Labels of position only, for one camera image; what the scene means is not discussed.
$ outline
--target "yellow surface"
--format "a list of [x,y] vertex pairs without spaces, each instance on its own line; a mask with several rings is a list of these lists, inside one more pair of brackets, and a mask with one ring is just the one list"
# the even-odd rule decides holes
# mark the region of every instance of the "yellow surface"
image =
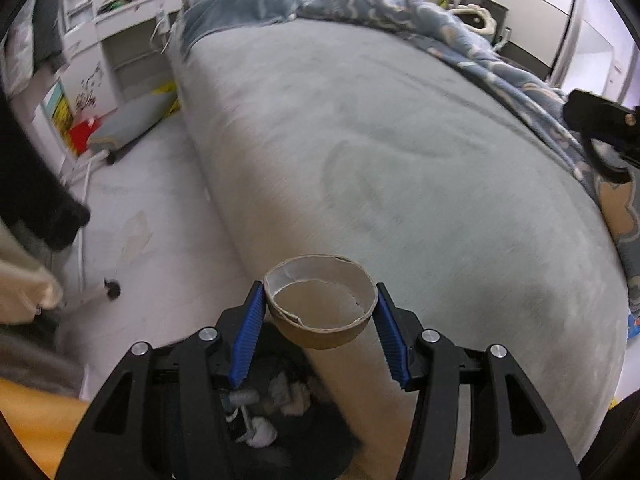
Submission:
[[162,86],[159,86],[151,93],[152,94],[168,94],[169,92],[175,92],[176,89],[177,89],[177,86],[175,84],[175,81],[169,81],[168,83],[165,83]]
[[0,379],[0,412],[31,459],[51,479],[87,406]]
[[164,118],[167,118],[168,116],[170,116],[171,114],[177,112],[180,109],[180,99],[176,99],[174,101],[174,104],[171,105],[171,108],[169,108],[169,111],[167,113],[164,114]]

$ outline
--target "black object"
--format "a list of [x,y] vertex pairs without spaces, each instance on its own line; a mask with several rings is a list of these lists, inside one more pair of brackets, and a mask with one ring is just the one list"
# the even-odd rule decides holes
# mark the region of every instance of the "black object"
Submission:
[[546,78],[551,75],[551,67],[540,61],[532,53],[517,46],[513,41],[507,41],[498,54],[504,62],[531,72],[542,81],[546,81]]
[[609,410],[591,448],[580,462],[582,480],[638,477],[640,390]]
[[[395,307],[383,283],[378,291],[378,333],[389,326],[382,315],[390,315],[406,348],[403,389],[420,391],[397,480],[449,479],[460,384],[471,385],[472,397],[465,478],[580,479],[551,413],[503,346],[485,352],[459,348],[435,330],[423,330],[413,312]],[[385,355],[393,368],[394,358],[386,349]]]
[[[242,387],[257,390],[263,399],[269,397],[270,379],[281,371],[289,383],[306,384],[311,378],[319,382],[303,350],[273,324],[264,323]],[[267,450],[246,450],[252,463],[246,480],[333,480],[347,469],[359,446],[332,402],[313,400],[301,416],[267,413],[261,404],[247,408],[252,416],[267,418],[278,431],[278,438]]]
[[[423,330],[414,313],[396,308],[382,283],[378,291],[374,320],[383,345],[393,333],[406,349],[404,356],[385,349],[392,373],[406,366],[404,389],[420,391],[398,480],[449,479],[460,384],[472,385],[467,478],[579,479],[551,414],[505,348],[459,348],[438,332]],[[255,326],[256,312],[264,316],[260,282],[243,306],[223,312],[216,329],[204,328],[161,349],[133,345],[87,410],[56,480],[158,480],[171,473],[177,480],[260,478],[251,468],[250,448],[230,438],[216,391],[247,376],[248,364],[238,373],[237,363],[254,354],[256,341],[246,334]],[[165,424],[172,428],[169,439],[163,437],[166,409],[150,400],[163,385],[178,396],[173,422]],[[314,420],[324,424],[330,417],[327,412]],[[299,444],[289,441],[289,446]],[[310,452],[305,462],[313,457]]]
[[564,122],[582,136],[584,156],[591,167],[614,184],[631,181],[627,168],[614,166],[596,151],[597,139],[613,147],[615,152],[633,167],[640,169],[640,125],[637,113],[597,95],[574,90],[562,109]]
[[111,301],[117,300],[122,292],[117,280],[104,280],[104,288],[107,289],[107,298]]
[[0,98],[0,217],[22,220],[52,250],[71,245],[91,217],[60,184],[27,139],[6,98]]

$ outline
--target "floor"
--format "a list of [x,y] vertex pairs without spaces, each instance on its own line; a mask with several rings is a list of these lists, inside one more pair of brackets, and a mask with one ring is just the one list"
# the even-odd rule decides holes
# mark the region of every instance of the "floor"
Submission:
[[[82,180],[73,188],[82,194]],[[85,282],[117,279],[121,296],[68,312],[58,349],[88,367],[92,398],[136,341],[157,347],[213,324],[244,301],[252,280],[230,242],[180,113],[149,131],[113,166],[92,174]],[[60,256],[65,291],[78,290],[77,248]]]

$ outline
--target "torn cardboard edge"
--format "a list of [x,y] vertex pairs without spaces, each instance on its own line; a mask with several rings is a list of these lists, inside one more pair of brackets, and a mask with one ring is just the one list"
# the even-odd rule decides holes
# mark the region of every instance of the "torn cardboard edge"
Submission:
[[[317,281],[340,285],[354,297],[362,316],[335,328],[313,328],[278,305],[275,297],[295,283]],[[309,254],[277,264],[264,276],[264,291],[273,322],[282,335],[302,348],[329,349],[352,341],[364,330],[378,303],[378,290],[364,268],[343,256]]]

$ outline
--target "white fabric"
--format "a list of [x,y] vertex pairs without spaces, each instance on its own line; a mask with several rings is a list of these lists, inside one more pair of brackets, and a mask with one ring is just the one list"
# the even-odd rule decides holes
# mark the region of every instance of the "white fabric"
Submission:
[[33,76],[33,9],[27,0],[9,28],[4,45],[2,79],[9,97],[22,92]]

